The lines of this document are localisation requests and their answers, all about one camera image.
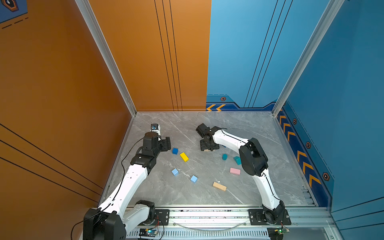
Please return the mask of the light blue wood cube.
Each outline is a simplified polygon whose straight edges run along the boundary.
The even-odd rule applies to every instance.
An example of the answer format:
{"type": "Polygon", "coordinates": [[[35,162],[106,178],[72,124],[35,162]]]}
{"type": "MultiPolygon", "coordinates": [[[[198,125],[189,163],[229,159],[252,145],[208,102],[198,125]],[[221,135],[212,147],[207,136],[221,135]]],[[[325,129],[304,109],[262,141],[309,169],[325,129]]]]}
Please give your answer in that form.
{"type": "Polygon", "coordinates": [[[197,180],[198,180],[198,178],[197,178],[195,175],[193,175],[193,176],[191,177],[191,181],[192,181],[193,183],[196,183],[197,180]]]}

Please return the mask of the natural wood block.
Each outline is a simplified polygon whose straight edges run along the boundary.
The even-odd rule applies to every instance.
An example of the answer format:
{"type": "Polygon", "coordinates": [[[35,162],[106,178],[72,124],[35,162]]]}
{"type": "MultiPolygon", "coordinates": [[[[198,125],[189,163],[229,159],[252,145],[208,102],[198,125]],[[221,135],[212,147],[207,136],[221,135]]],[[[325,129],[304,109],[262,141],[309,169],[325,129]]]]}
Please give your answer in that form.
{"type": "Polygon", "coordinates": [[[217,183],[217,182],[214,182],[214,183],[213,183],[213,187],[216,188],[216,189],[219,189],[219,190],[221,190],[221,191],[224,191],[224,192],[227,190],[227,187],[226,187],[226,186],[224,186],[224,185],[222,185],[222,184],[219,184],[219,183],[217,183]]]}

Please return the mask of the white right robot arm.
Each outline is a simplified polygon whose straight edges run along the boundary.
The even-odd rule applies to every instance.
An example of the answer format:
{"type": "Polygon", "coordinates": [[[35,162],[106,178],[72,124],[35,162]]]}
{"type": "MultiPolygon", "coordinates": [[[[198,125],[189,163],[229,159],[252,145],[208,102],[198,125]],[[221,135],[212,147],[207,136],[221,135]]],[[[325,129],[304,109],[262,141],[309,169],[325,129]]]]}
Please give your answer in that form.
{"type": "Polygon", "coordinates": [[[239,154],[243,170],[253,177],[261,194],[262,221],[269,225],[282,224],[286,218],[285,204],[274,189],[268,169],[268,157],[260,142],[255,138],[237,137],[223,128],[209,128],[205,124],[200,124],[196,132],[202,138],[201,151],[214,151],[222,145],[239,154]]]}

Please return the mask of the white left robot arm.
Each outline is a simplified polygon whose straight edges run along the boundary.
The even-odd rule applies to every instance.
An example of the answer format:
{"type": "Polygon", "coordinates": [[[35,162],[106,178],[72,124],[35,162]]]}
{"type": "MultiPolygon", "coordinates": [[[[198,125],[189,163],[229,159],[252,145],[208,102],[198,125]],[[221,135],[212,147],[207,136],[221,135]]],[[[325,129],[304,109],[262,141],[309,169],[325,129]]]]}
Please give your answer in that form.
{"type": "Polygon", "coordinates": [[[127,212],[127,206],[157,163],[161,152],[171,150],[170,137],[159,131],[145,133],[124,176],[111,195],[97,208],[89,209],[82,221],[84,240],[124,240],[138,225],[150,224],[155,218],[155,204],[140,200],[127,212]]]}

